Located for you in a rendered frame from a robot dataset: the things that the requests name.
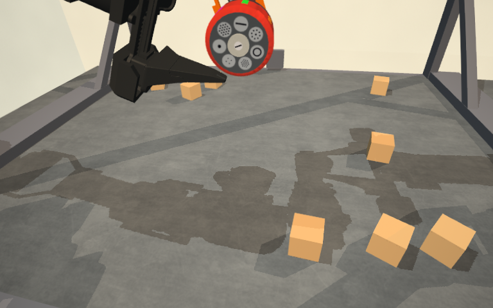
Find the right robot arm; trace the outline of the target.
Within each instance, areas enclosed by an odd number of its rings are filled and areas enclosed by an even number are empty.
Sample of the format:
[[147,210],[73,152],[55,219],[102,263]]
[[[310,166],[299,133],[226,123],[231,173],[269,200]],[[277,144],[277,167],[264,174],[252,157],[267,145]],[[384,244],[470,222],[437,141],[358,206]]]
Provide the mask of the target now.
[[170,12],[175,7],[177,0],[161,0],[158,15],[160,11]]

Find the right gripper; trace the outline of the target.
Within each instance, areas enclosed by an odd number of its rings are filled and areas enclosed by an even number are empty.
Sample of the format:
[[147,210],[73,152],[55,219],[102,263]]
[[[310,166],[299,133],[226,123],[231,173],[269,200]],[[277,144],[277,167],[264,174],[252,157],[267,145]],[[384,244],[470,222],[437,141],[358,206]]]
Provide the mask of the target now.
[[109,13],[112,22],[132,24],[129,43],[116,51],[112,59],[110,88],[120,98],[135,103],[153,85],[225,83],[227,79],[227,75],[212,67],[176,54],[169,46],[159,52],[151,43],[160,0],[64,1],[81,1]]

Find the orange cube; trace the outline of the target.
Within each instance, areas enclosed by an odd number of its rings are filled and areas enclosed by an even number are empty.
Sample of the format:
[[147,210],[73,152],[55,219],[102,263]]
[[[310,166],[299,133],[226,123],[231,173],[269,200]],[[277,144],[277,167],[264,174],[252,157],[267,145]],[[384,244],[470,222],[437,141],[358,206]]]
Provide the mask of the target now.
[[442,214],[420,250],[452,268],[468,247],[476,231]]
[[383,214],[377,224],[366,252],[397,267],[415,227]]
[[205,88],[217,89],[222,83],[205,83]]
[[374,76],[371,94],[385,96],[389,84],[389,77]]
[[162,90],[165,88],[165,84],[164,85],[153,85],[151,87],[151,90]]
[[324,218],[295,213],[288,255],[319,261],[324,237]]
[[367,146],[367,160],[389,164],[394,147],[394,135],[372,132]]
[[181,83],[180,88],[182,97],[188,100],[194,100],[202,96],[200,83]]

